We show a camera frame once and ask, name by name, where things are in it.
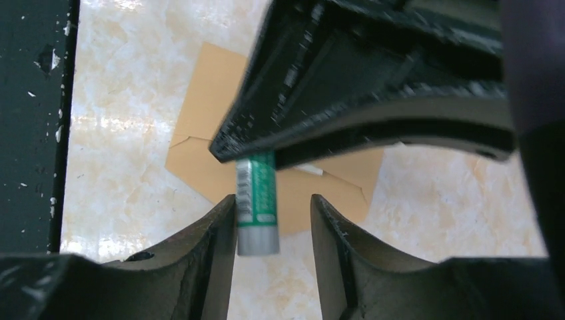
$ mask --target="dark green surface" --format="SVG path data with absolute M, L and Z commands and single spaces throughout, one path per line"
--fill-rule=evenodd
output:
M 79 0 L 0 1 L 0 252 L 59 250 L 78 16 Z

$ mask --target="glue stick label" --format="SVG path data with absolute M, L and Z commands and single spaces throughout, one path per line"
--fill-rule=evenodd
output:
M 265 153 L 238 160 L 236 172 L 238 227 L 277 225 L 275 155 Z

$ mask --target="cardboard box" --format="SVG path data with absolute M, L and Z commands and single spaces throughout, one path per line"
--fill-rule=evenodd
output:
M 218 203 L 235 193 L 235 164 L 219 163 L 208 146 L 231 106 L 247 59 L 215 45 L 201 49 L 167 155 L 166 168 Z M 371 149 L 312 163 L 322 175 L 298 169 L 277 173 L 279 227 L 282 235 L 310 229 L 310 197 L 320 193 L 342 214 L 364 220 L 382 162 L 382 150 Z

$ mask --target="green glue stick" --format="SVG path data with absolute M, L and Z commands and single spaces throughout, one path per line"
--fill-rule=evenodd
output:
M 235 168 L 237 254 L 279 253 L 275 154 L 264 153 L 240 159 L 236 161 Z

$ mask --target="marble floor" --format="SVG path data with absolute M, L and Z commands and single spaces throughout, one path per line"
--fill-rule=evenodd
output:
M 158 243 L 212 205 L 165 169 L 203 41 L 248 54 L 266 0 L 83 0 L 62 251 L 104 262 Z M 362 226 L 413 255 L 541 256 L 519 159 L 385 151 Z M 236 257 L 229 319 L 320 319 L 309 233 Z

